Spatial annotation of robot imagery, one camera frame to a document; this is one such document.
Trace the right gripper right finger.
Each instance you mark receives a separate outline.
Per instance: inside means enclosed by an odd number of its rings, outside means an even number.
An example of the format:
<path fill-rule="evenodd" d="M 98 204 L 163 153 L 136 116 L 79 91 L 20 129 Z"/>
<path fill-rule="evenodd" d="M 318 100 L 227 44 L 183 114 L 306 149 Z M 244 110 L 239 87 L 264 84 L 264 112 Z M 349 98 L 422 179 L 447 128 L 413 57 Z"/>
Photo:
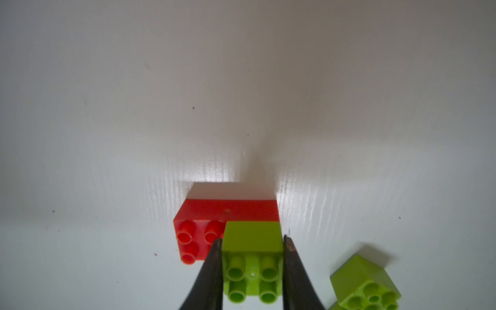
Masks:
<path fill-rule="evenodd" d="M 283 309 L 321 309 L 324 306 L 315 293 L 293 240 L 284 236 L 282 279 Z"/>

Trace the green lego brick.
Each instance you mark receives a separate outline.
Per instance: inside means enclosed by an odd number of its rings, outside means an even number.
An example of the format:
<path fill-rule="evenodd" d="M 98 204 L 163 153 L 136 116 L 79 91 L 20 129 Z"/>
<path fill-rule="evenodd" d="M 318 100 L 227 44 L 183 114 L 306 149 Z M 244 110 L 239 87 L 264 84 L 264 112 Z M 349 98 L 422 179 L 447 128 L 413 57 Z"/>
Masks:
<path fill-rule="evenodd" d="M 230 302 L 282 295 L 284 247 L 279 222 L 228 222 L 222 241 L 223 290 Z"/>
<path fill-rule="evenodd" d="M 331 310 L 399 309 L 401 294 L 386 270 L 354 254 L 331 276 L 337 301 Z"/>

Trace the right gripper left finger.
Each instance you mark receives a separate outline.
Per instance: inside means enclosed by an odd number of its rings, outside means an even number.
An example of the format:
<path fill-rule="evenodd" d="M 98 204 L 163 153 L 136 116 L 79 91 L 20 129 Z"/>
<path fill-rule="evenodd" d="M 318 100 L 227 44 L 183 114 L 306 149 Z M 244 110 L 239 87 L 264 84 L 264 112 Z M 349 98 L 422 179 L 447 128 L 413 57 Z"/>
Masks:
<path fill-rule="evenodd" d="M 180 310 L 223 309 L 222 239 L 214 241 Z"/>

